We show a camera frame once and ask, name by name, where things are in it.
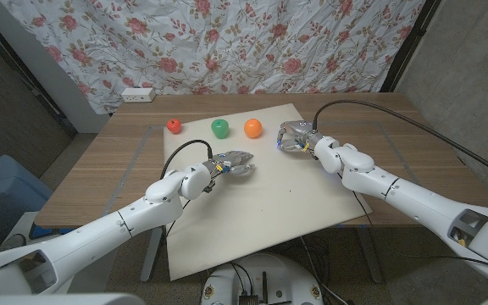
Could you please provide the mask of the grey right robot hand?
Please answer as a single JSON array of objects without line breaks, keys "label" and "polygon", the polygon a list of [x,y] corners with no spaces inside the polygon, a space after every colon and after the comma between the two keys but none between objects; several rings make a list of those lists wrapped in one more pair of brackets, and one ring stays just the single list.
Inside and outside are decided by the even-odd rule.
[{"label": "grey right robot hand", "polygon": [[317,143],[324,135],[305,120],[285,121],[280,124],[276,147],[287,152],[301,151],[314,154]]}]

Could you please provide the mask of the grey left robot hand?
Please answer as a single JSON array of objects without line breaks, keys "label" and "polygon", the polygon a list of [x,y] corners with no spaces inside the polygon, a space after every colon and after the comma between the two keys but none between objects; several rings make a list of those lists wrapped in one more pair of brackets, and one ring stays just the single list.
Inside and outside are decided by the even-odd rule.
[{"label": "grey left robot hand", "polygon": [[212,179],[222,174],[245,175],[255,169],[254,164],[247,162],[252,157],[249,152],[228,151],[215,154],[202,164],[208,169]]}]

